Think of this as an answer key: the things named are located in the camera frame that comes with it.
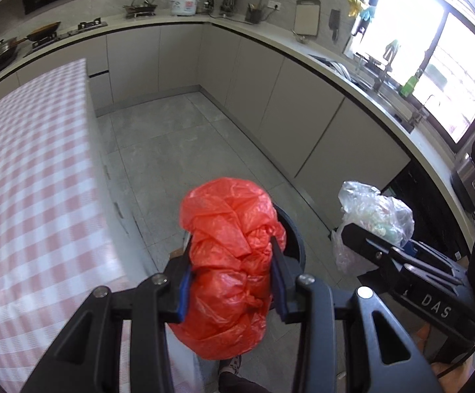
white countertop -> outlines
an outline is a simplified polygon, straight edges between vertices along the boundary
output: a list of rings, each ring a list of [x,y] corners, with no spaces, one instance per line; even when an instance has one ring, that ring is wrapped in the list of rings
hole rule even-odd
[[[156,23],[205,22],[239,32],[258,41],[262,41],[263,43],[290,55],[294,59],[300,60],[304,64],[326,76],[330,81],[336,83],[348,94],[364,104],[368,110],[372,111],[373,114],[378,117],[378,119],[380,119],[381,122],[385,124],[386,127],[388,127],[388,129],[397,137],[397,139],[403,143],[404,147],[409,150],[432,178],[452,210],[452,213],[465,236],[469,249],[472,249],[475,239],[474,221],[462,208],[458,198],[456,197],[456,193],[451,186],[450,173],[453,167],[451,157],[445,154],[443,147],[440,147],[424,125],[420,124],[411,134],[407,133],[383,107],[367,96],[364,91],[360,90],[349,81],[344,80],[338,74],[309,56],[309,54],[313,54],[327,56],[335,60],[341,59],[337,54],[328,51],[313,42],[309,42],[308,44],[298,43],[291,31],[275,27],[265,22],[260,25],[249,25],[247,23],[235,22],[223,18],[212,18],[206,15],[179,17],[171,16],[169,14],[157,14],[151,18],[139,19],[125,19],[123,16],[112,16],[111,18],[104,18],[103,20],[108,23],[108,26],[73,35],[67,39],[60,40],[51,46],[40,49],[26,57],[23,56],[28,52],[30,46],[20,47],[18,49],[17,59],[9,67],[0,72],[0,79],[16,70],[21,65],[37,59],[44,53],[53,51],[58,47],[66,46],[71,42],[80,41],[94,35],[104,34],[105,32],[114,32],[123,28],[153,25]]]

red plastic bag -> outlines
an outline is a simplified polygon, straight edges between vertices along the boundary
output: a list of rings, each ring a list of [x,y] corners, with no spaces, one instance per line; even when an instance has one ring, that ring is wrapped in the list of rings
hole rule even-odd
[[[194,279],[187,316],[170,328],[204,359],[248,352],[266,329],[270,238],[286,244],[270,197],[251,181],[218,178],[183,199],[180,223],[192,234]]]

black trash bin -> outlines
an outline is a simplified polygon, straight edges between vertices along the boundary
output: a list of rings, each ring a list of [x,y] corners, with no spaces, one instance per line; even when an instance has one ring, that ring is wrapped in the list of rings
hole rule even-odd
[[[299,234],[296,225],[289,215],[276,204],[274,204],[273,207],[277,211],[278,221],[287,231],[287,246],[285,247],[285,252],[283,254],[295,258],[299,262],[301,270],[304,272],[307,257],[305,255],[305,243],[303,242],[303,238]]]

checkered tablecloth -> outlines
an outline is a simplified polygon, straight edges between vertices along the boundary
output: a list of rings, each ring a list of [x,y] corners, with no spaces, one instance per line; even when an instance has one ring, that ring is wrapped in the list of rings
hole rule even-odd
[[[132,287],[97,196],[86,81],[80,60],[0,100],[0,384],[8,393],[95,286]],[[123,338],[127,391],[126,330]]]

shoe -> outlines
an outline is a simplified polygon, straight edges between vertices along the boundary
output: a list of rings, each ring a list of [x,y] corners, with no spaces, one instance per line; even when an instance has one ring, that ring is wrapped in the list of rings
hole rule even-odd
[[[240,367],[241,367],[241,355],[235,356],[232,359],[225,359],[224,361],[219,361],[218,374],[220,375],[223,372],[237,374],[239,372]]]

